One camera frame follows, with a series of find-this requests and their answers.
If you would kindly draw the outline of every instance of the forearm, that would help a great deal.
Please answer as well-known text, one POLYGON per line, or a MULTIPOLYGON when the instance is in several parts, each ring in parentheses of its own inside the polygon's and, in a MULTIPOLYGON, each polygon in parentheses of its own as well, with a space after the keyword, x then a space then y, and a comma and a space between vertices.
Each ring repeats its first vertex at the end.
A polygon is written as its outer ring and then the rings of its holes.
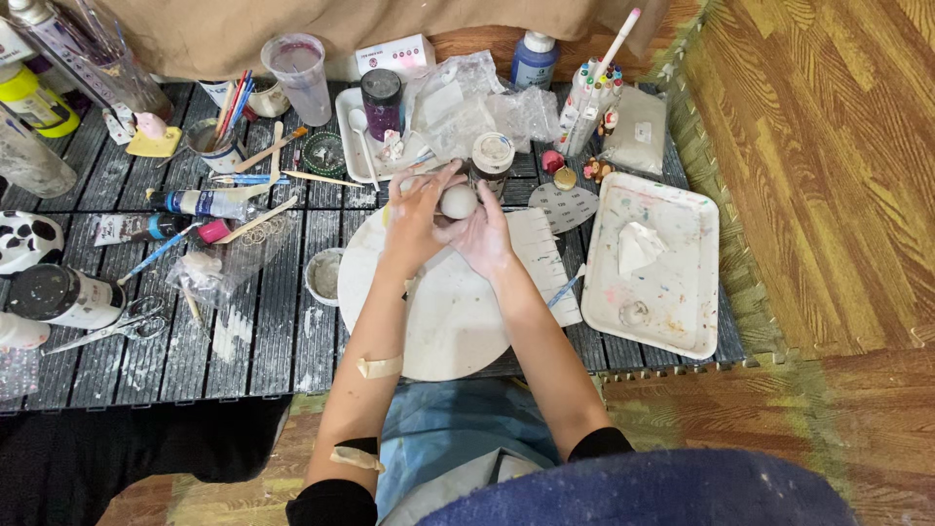
POLYGON ((376 471, 336 463, 329 458, 335 444, 346 440, 375 436, 379 442, 383 421, 399 382, 399 373, 367 379, 357 369, 357 360, 383 360, 402 354, 406 316, 406 302, 402 299, 405 280, 400 270, 381 261, 364 308, 335 372, 306 474, 306 484, 329 478, 344 478, 361 484, 371 494, 376 491, 376 471))
POLYGON ((492 280, 526 382, 567 459, 591 431, 611 425, 597 390, 518 259, 492 280))

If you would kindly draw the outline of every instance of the blue paint bottle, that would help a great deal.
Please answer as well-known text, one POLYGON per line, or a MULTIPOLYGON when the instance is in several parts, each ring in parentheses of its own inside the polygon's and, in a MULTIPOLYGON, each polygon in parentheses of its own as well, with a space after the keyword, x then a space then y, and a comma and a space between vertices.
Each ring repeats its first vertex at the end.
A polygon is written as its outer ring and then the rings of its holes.
POLYGON ((516 42, 510 82, 518 88, 538 86, 548 91, 552 85, 552 72, 558 62, 558 53, 554 38, 526 31, 525 37, 516 42))

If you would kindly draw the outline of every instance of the white spoon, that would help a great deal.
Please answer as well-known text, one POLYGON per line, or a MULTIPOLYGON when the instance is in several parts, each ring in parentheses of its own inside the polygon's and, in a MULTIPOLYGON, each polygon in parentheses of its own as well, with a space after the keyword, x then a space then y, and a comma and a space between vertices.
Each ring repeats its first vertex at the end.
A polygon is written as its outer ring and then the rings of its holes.
POLYGON ((380 182, 377 181, 377 170, 373 169, 373 160, 370 159, 370 148, 367 146, 367 136, 364 135, 364 132, 367 131, 367 116, 363 111, 354 108, 351 110, 351 114, 348 115, 348 124, 351 125, 353 131, 357 132, 360 141, 364 143, 364 157, 367 159, 367 168, 370 170, 370 180, 373 181, 373 187, 377 189, 377 192, 380 192, 380 182))

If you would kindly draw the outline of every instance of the small green dish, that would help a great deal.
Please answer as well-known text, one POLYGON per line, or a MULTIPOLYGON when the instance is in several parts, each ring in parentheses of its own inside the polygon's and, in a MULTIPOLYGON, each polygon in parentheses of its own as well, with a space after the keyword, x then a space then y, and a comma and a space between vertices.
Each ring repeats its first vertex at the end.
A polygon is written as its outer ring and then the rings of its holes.
POLYGON ((318 132, 306 139, 302 147, 302 164, 315 175, 335 177, 347 171, 341 137, 330 132, 318 132))

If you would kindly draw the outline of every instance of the scissors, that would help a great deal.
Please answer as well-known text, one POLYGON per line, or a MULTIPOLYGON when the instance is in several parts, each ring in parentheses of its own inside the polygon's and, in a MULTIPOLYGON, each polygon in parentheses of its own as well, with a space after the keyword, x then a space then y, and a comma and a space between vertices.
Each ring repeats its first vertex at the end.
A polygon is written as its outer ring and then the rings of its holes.
POLYGON ((131 340, 151 340, 169 328, 169 320, 165 316, 158 315, 163 307, 165 307, 165 301, 154 296, 144 296, 138 300, 130 301, 123 314, 113 325, 82 336, 51 351, 42 351, 42 356, 81 347, 118 333, 131 340))

